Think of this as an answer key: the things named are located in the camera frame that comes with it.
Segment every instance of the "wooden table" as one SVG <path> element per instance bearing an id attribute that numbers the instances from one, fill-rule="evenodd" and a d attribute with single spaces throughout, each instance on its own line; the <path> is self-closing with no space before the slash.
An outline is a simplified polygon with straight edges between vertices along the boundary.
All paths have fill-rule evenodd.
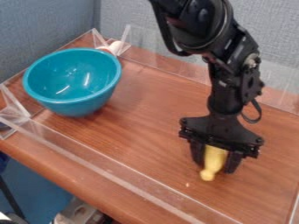
<path id="1" fill-rule="evenodd" d="M 237 221 L 286 223 L 298 185 L 298 116 L 263 105 L 263 121 L 245 124 L 266 139 L 259 159 L 246 159 L 234 175 L 221 173 L 206 183 L 178 131 L 182 117 L 207 115 L 210 88 L 127 59 L 120 62 L 123 78 L 100 111 L 75 119 L 46 109 L 34 120 Z M 0 142 L 0 149 L 122 223 L 187 223 L 19 132 Z M 95 153 L 84 154 L 94 164 Z M 226 223 L 211 217 L 203 221 Z"/>

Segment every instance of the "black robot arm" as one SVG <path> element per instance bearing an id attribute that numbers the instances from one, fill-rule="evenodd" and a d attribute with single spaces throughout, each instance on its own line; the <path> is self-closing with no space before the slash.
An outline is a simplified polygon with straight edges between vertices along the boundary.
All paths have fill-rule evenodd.
<path id="1" fill-rule="evenodd" d="M 202 163 L 203 146 L 229 151 L 225 172 L 233 173 L 246 157 L 258 157 L 263 138 L 239 123 L 242 115 L 257 123 L 262 109 L 257 97 L 265 83 L 259 72 L 258 43 L 234 18 L 227 0 L 150 0 L 168 50 L 181 56 L 201 54 L 210 67 L 210 114 L 182 119 L 181 137 L 191 143 L 193 158 Z M 243 107 L 253 103 L 258 119 Z"/>

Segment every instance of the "gray wall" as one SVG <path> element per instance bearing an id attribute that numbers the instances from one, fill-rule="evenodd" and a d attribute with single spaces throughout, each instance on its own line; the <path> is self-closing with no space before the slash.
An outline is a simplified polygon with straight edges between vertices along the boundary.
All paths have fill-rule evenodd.
<path id="1" fill-rule="evenodd" d="M 94 25 L 94 0 L 0 0 L 0 82 Z"/>
<path id="2" fill-rule="evenodd" d="M 107 37 L 118 39 L 126 24 L 158 30 L 146 0 L 96 1 L 100 2 L 99 29 Z M 261 45 L 267 85 L 299 93 L 299 1 L 231 0 L 231 3 L 239 23 Z"/>

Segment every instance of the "blue bowl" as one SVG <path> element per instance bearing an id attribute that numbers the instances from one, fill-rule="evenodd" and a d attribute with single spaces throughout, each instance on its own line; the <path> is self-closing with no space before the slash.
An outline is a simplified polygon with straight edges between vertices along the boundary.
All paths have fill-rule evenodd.
<path id="1" fill-rule="evenodd" d="M 24 73 L 23 87 L 52 112 L 86 116 L 108 101 L 120 75 L 120 63 L 110 53 L 76 48 L 40 58 Z"/>

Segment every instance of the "floor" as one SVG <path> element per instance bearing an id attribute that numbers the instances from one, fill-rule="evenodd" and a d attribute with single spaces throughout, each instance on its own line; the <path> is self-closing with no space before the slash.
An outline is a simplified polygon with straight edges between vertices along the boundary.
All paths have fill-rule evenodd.
<path id="1" fill-rule="evenodd" d="M 68 205 L 72 195 L 12 159 L 2 175 L 27 221 L 50 224 L 56 213 Z M 14 211 L 2 192 L 0 211 Z"/>

